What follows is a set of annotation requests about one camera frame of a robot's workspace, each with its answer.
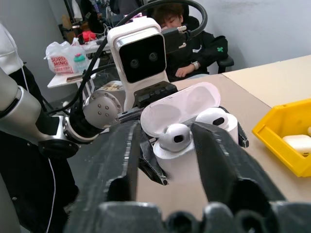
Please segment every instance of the wristwatch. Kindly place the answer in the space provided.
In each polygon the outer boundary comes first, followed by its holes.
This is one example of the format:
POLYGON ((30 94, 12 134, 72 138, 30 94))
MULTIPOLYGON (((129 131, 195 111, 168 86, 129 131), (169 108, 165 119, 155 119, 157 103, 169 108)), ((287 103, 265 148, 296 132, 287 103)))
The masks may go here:
POLYGON ((195 70, 197 70, 199 68, 199 63, 198 61, 196 62, 191 62, 191 64, 194 64, 195 70))

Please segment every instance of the yellow plastic tray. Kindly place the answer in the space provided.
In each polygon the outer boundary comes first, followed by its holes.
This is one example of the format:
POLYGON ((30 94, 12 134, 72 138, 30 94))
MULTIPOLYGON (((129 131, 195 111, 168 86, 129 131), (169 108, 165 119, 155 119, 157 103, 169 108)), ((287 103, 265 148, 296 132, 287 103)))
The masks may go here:
POLYGON ((307 134, 311 126, 311 99, 275 106, 255 126, 253 134, 298 177, 311 176, 311 154, 304 157, 282 138, 307 134))

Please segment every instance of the plastic bag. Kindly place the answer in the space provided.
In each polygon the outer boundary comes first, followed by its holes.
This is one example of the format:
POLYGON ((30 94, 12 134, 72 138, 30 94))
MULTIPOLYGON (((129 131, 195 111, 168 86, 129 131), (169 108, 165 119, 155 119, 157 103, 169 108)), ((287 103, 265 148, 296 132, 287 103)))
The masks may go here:
POLYGON ((80 46, 71 46, 67 41, 62 44, 53 42, 45 51, 45 59, 48 59, 49 68, 55 74, 78 73, 78 67, 73 60, 78 53, 86 57, 85 50, 80 46))

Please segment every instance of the red object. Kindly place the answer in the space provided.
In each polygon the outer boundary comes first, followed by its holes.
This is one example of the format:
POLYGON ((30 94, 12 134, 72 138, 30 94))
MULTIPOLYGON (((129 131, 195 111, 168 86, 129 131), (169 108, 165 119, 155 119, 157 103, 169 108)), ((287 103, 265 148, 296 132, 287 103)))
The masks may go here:
POLYGON ((91 31, 84 31, 82 32, 82 35, 85 42, 96 39, 96 34, 91 31))

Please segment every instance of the earbud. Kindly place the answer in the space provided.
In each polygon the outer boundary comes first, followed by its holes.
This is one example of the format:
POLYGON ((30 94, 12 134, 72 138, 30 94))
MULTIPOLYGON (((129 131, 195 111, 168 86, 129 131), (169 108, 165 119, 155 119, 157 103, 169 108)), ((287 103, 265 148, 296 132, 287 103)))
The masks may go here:
POLYGON ((184 124, 170 125, 159 137, 160 147, 171 152, 185 149, 191 141, 190 128, 184 124))
POLYGON ((222 129, 228 127, 228 116, 227 113, 221 108, 208 108, 201 112, 197 118, 196 122, 202 122, 205 124, 216 125, 222 129))

